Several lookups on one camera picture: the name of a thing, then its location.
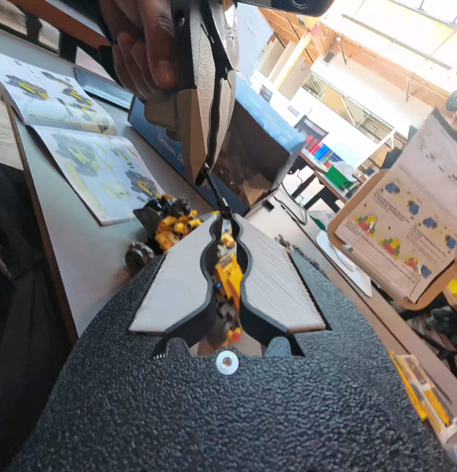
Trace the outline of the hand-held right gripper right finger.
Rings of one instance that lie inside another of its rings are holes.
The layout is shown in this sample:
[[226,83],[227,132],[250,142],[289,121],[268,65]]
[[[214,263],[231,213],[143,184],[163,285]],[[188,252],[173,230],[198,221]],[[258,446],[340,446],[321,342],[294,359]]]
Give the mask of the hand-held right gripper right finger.
[[290,251],[238,214],[232,235],[242,271],[239,316],[243,330],[261,345],[326,330],[326,321]]

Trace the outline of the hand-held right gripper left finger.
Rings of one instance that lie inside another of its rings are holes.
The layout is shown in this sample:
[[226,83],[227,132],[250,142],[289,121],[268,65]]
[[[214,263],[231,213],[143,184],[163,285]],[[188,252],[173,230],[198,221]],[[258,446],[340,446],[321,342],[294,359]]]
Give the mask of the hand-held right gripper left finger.
[[129,333],[181,338],[195,345],[215,321],[214,269],[219,215],[166,252],[129,326]]

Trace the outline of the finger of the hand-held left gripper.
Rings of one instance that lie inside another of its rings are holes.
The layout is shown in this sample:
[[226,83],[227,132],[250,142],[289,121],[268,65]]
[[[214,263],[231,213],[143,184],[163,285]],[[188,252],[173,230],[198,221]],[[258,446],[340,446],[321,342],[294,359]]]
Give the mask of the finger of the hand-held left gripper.
[[216,78],[210,114],[209,166],[214,167],[231,121],[237,73],[231,69],[226,78]]
[[186,178],[201,186],[205,180],[202,169],[209,156],[216,78],[212,43],[202,22],[177,22],[176,51],[177,85],[154,92],[146,100],[144,115],[148,122],[167,129],[170,137],[181,143]]

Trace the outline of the black axle with grey elbow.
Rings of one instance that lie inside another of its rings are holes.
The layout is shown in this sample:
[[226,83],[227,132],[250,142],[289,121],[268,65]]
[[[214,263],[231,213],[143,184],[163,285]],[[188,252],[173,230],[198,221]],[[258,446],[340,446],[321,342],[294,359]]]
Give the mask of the black axle with grey elbow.
[[199,187],[203,187],[206,184],[208,185],[209,189],[214,195],[214,198],[217,204],[217,209],[220,215],[222,216],[222,218],[226,221],[231,221],[232,220],[231,207],[229,206],[226,199],[223,197],[219,187],[214,181],[209,165],[205,162],[196,177],[195,185]]

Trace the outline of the yellow black brick vehicle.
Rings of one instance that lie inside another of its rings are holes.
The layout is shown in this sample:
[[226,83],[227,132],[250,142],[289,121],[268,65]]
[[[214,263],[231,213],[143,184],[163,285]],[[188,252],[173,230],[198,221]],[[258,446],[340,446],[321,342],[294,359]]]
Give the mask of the yellow black brick vehicle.
[[[200,227],[210,216],[218,214],[216,211],[200,217],[196,210],[191,209],[186,198],[174,198],[166,194],[159,199],[150,200],[134,213],[150,236],[147,243],[131,243],[127,250],[125,262],[134,275],[155,259],[154,248],[162,252],[158,260],[160,266],[168,250]],[[237,343],[242,331],[239,319],[242,271],[237,263],[236,242],[232,237],[230,221],[221,216],[217,247],[218,262],[213,276],[216,315],[212,327],[204,337],[214,348]]]

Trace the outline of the grey desk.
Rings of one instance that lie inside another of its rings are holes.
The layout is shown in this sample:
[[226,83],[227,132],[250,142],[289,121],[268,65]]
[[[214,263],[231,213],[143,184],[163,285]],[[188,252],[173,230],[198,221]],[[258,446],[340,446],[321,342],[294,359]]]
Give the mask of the grey desk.
[[[124,252],[132,239],[143,236],[143,228],[136,219],[100,226],[22,123],[16,120],[13,125],[22,138],[23,167],[44,244],[50,252],[47,255],[50,267],[54,277],[60,276],[66,292],[65,315],[72,316],[80,336],[98,311],[128,282]],[[315,227],[311,228],[311,221],[301,229],[277,202],[274,204],[276,207],[271,212],[263,208],[255,210],[248,220],[269,236],[282,233],[290,242],[301,246],[356,306],[385,347],[417,356],[457,416],[457,379],[446,366],[439,366],[440,361],[431,348],[405,325],[376,290],[372,297],[356,292],[313,243]]]

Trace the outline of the person's left hand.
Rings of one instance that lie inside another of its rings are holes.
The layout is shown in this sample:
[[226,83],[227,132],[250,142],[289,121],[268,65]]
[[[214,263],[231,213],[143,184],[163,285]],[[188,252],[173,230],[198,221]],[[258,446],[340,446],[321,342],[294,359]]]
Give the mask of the person's left hand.
[[178,82],[170,1],[100,0],[122,85],[141,100]]

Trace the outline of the blue cardboard box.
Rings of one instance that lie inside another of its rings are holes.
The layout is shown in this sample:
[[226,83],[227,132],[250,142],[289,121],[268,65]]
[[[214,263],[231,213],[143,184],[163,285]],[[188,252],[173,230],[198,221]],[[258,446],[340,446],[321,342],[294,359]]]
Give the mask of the blue cardboard box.
[[[138,98],[132,100],[128,115],[131,127],[214,209],[216,201],[206,184],[203,187],[190,183],[186,178],[180,142],[170,139],[166,130],[150,124],[144,117],[144,104]],[[246,206],[239,197],[212,176],[231,209],[246,215],[278,190],[299,156],[305,138],[289,125],[271,106],[241,77],[237,77],[236,100],[228,132],[221,150],[236,154],[245,164],[250,164],[272,183],[271,192],[255,205]]]

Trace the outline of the pile of small brick parts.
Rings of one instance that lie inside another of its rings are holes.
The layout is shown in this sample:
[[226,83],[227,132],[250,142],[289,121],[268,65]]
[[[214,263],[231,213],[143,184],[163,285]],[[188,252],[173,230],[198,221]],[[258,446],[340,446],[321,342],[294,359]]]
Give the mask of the pile of small brick parts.
[[278,234],[276,237],[274,237],[274,240],[280,245],[282,245],[284,248],[286,248],[288,251],[290,251],[291,253],[295,253],[299,255],[300,257],[302,257],[303,259],[305,259],[306,261],[308,261],[308,263],[310,263],[317,271],[319,271],[322,275],[327,277],[326,273],[321,269],[319,264],[314,259],[306,255],[299,246],[292,245],[281,234]]

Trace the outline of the clear plastic bag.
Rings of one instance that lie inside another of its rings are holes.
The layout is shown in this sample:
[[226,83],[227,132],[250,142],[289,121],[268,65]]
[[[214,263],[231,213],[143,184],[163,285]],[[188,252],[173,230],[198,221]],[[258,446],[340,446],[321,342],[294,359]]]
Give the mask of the clear plastic bag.
[[272,183],[238,155],[221,150],[213,174],[248,207],[258,203],[272,190]]

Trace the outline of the dark box lid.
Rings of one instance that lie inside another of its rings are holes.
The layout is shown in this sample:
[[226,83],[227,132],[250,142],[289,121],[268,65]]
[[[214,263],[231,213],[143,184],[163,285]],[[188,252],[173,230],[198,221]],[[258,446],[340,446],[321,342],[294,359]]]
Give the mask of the dark box lid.
[[120,109],[130,110],[133,95],[115,82],[79,67],[74,67],[74,75],[78,84],[88,95]]

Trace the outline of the building instruction booklet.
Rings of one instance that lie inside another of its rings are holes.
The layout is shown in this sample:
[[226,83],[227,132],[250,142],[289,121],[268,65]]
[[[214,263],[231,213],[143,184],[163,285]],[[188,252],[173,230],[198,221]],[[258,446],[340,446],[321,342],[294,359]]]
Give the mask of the building instruction booklet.
[[164,195],[131,141],[73,77],[0,53],[0,88],[102,226],[133,219]]

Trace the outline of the background table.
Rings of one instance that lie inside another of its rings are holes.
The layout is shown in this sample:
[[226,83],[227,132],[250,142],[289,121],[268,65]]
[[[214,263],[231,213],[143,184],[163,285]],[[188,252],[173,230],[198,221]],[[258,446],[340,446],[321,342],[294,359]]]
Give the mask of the background table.
[[316,193],[307,203],[300,204],[305,210],[309,210],[318,201],[323,201],[332,211],[337,213],[340,210],[337,202],[345,204],[349,197],[347,190],[337,186],[331,178],[327,176],[328,169],[316,160],[308,151],[301,151],[295,162],[296,166],[291,168],[290,174],[294,174],[295,170],[301,171],[304,167],[309,168],[312,174],[294,190],[290,196],[293,200],[301,196],[302,193],[313,183],[318,180],[322,185],[322,189]]

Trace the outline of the green bin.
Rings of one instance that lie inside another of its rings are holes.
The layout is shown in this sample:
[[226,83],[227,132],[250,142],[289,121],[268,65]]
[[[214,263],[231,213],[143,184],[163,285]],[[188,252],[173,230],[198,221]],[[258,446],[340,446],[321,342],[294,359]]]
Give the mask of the green bin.
[[330,166],[325,174],[325,178],[330,180],[332,184],[342,190],[347,190],[356,182],[353,176],[354,168],[345,163],[335,163],[337,166]]

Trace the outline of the yellow brick frame assembly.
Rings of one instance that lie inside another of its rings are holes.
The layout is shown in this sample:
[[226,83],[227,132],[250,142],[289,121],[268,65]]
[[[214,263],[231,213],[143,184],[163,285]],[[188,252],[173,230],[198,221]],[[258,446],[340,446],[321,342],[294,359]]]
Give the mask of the yellow brick frame assembly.
[[457,416],[451,412],[414,355],[388,352],[418,416],[429,424],[438,441],[446,445],[457,434]]

